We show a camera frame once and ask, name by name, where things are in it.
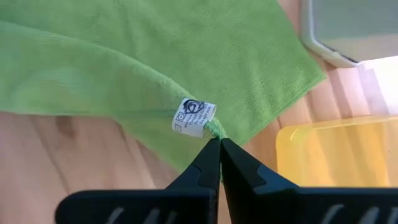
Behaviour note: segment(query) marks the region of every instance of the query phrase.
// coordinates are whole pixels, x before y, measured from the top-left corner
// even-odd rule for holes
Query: wooden floor
[[[296,31],[299,2],[280,0]],[[275,137],[284,126],[370,114],[398,114],[398,58],[336,69],[245,149],[276,169]],[[83,189],[163,188],[177,173],[106,118],[0,113],[0,224],[53,223],[59,201]],[[221,188],[220,223],[229,223]]]

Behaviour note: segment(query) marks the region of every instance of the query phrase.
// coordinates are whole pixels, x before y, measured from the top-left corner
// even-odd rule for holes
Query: care label
[[[172,129],[182,134],[203,137],[203,127],[216,113],[216,105],[185,98],[174,115]]]

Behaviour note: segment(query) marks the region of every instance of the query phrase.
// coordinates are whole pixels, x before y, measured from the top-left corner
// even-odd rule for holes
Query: yellow plastic container
[[[398,186],[398,116],[286,127],[276,148],[278,173],[300,186]]]

